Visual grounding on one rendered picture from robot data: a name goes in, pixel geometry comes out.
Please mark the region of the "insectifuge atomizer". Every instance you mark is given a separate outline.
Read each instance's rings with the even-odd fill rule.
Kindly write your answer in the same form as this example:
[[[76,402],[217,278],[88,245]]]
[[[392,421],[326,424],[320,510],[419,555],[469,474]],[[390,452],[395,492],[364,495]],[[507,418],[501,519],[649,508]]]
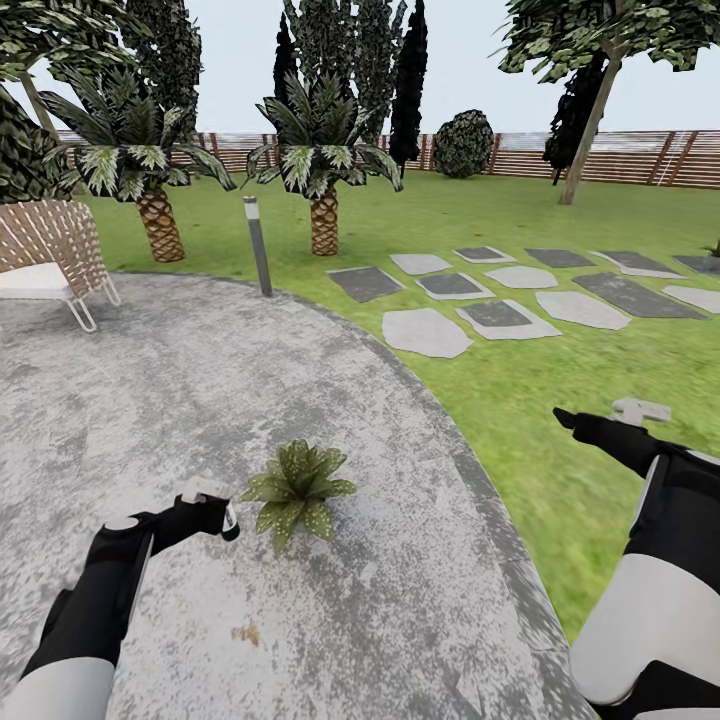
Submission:
[[[235,510],[233,509],[232,503],[228,502],[225,508],[225,518],[223,521],[223,531],[221,531],[221,537],[223,537],[225,541],[231,542],[233,539],[237,539],[240,532],[241,529],[239,529],[239,522],[237,520],[237,516],[235,515]]]

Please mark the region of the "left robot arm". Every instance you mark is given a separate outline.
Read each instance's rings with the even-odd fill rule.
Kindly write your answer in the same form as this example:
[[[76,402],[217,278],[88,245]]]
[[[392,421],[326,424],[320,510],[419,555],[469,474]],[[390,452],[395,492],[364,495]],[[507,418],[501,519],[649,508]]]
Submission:
[[[170,510],[107,521],[75,589],[63,589],[53,601],[41,645],[0,720],[105,720],[149,559],[197,531],[221,533],[225,501],[234,495],[231,485],[191,477]]]

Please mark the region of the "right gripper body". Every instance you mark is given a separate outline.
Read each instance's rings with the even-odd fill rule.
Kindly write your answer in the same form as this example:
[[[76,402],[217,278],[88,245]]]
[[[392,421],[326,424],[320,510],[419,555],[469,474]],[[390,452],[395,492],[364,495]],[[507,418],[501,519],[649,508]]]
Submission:
[[[573,432],[575,440],[598,446],[619,462],[620,448],[624,448],[628,438],[649,435],[648,429],[642,425],[633,427],[633,425],[625,425],[621,421],[613,421],[608,417],[585,412],[578,412],[576,415],[568,412],[568,414],[576,416],[576,427]]]

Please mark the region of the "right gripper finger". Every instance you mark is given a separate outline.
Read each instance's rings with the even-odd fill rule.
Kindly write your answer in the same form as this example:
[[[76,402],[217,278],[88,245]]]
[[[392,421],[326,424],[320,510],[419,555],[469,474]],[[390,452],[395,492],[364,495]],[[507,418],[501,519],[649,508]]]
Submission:
[[[576,416],[568,414],[568,411],[564,411],[559,407],[553,409],[553,415],[559,420],[561,425],[567,429],[575,429],[576,427]]]

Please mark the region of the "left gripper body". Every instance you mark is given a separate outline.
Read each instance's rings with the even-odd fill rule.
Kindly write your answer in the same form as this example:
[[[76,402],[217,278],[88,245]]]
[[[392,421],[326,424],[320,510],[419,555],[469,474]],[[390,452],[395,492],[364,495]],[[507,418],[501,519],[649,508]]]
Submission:
[[[170,510],[181,521],[181,533],[178,542],[189,538],[197,531],[218,535],[223,531],[226,502],[214,501],[210,498],[206,502],[194,504],[182,501],[182,495],[177,495]]]

